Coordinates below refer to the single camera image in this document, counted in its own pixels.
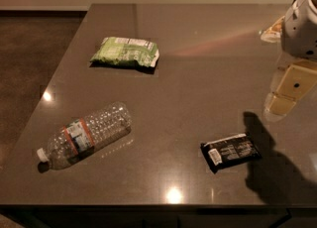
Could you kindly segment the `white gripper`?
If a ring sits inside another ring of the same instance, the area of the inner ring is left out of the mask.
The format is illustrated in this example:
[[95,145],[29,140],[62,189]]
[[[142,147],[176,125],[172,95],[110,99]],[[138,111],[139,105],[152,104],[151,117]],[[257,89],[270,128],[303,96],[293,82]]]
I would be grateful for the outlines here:
[[264,117],[271,122],[283,119],[317,84],[317,0],[293,0],[282,16],[261,33],[261,40],[279,43],[293,57],[302,57],[280,66],[264,103]]

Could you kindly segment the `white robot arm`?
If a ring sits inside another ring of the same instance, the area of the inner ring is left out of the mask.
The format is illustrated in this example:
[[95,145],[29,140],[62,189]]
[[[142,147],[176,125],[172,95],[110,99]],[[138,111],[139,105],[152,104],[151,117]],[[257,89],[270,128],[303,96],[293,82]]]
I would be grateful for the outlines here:
[[281,45],[264,103],[267,120],[278,121],[317,84],[317,0],[293,0],[261,40]]

